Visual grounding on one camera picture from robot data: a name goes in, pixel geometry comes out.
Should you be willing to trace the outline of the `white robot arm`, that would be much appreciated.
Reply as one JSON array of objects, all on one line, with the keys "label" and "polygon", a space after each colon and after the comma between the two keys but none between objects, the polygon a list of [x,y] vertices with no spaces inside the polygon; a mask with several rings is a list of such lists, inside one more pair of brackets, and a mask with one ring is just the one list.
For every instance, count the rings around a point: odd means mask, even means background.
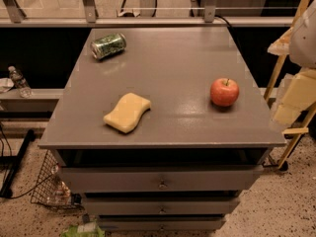
[{"label": "white robot arm", "polygon": [[302,67],[316,68],[316,0],[309,5],[293,27],[289,58]]}]

